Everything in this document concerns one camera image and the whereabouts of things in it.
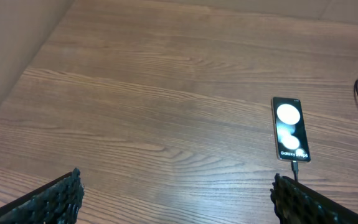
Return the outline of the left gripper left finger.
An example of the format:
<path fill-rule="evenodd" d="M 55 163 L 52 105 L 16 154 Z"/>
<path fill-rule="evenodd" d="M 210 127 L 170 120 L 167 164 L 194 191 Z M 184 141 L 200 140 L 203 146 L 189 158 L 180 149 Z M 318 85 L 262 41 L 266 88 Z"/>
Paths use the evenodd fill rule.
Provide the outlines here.
<path fill-rule="evenodd" d="M 82 206 L 80 171 L 73 171 L 0 207 L 0 224 L 74 224 Z"/>

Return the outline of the black Galaxy phone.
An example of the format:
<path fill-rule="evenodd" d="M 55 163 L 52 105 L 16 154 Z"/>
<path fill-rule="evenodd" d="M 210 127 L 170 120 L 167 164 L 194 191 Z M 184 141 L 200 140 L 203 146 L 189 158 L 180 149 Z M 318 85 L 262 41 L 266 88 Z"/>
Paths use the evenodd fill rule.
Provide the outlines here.
<path fill-rule="evenodd" d="M 277 158 L 282 161 L 310 162 L 301 101 L 295 98 L 271 99 Z"/>

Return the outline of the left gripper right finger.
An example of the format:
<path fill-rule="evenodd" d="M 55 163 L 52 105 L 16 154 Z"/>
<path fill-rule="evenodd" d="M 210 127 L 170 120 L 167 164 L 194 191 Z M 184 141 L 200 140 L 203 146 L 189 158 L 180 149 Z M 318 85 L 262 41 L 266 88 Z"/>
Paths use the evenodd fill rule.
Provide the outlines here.
<path fill-rule="evenodd" d="M 275 175 L 271 201 L 281 224 L 358 224 L 358 214 L 299 182 Z"/>

